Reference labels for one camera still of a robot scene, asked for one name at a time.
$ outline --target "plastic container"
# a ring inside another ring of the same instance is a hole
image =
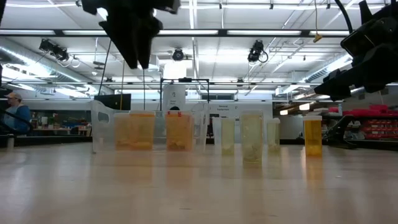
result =
[[[212,118],[214,145],[221,149],[221,118]]]
[[[322,116],[305,116],[304,140],[306,156],[322,156]]]
[[[235,152],[235,119],[221,119],[221,152],[222,155],[233,155]]]
[[[280,119],[274,118],[267,121],[268,151],[280,150]]]
[[[243,162],[260,163],[264,147],[262,111],[243,111],[240,120]]]
[[[172,111],[169,114],[165,111],[131,111],[129,113],[129,111],[107,108],[101,102],[93,100],[91,121],[94,152],[165,150],[167,147],[183,151],[194,148],[204,149],[208,105],[203,104],[200,110],[193,112]]]

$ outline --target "metal frame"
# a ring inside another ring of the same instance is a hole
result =
[[[170,81],[169,85],[177,84],[174,81],[178,81],[179,85],[186,85],[186,84],[189,85],[189,84],[192,83],[192,81],[196,81],[196,83],[194,83],[195,85],[202,85],[202,86],[203,86],[203,84],[200,83],[201,81],[207,82],[207,103],[210,104],[210,80],[208,78],[192,78],[192,79],[189,78],[189,79],[187,79],[185,81],[184,80],[185,79],[183,79],[183,78],[171,78],[171,79],[169,79],[169,78],[161,78],[160,79],[160,111],[162,111],[162,103],[163,103],[162,92],[163,92],[163,83],[164,83],[164,81]]]
[[[53,31],[53,34],[30,34],[29,31],[41,31],[41,30],[49,30]],[[311,31],[315,29],[165,29],[162,30],[164,32],[174,31],[174,32],[195,32],[195,31],[214,31],[205,34],[197,33],[197,34],[158,34],[157,37],[308,37],[314,38],[315,35],[310,34]],[[254,32],[262,32],[262,31],[274,31],[280,34],[229,34],[228,31],[254,31]],[[66,35],[64,31],[80,31],[87,32],[86,34],[68,34]],[[300,31],[298,34],[289,34],[289,31]],[[323,31],[337,31],[337,32],[348,32],[347,30],[331,30],[331,29],[322,29],[318,30],[319,33]],[[328,34],[324,35],[324,38],[344,38],[347,35],[345,34]],[[108,35],[101,29],[0,29],[0,37],[108,37]]]

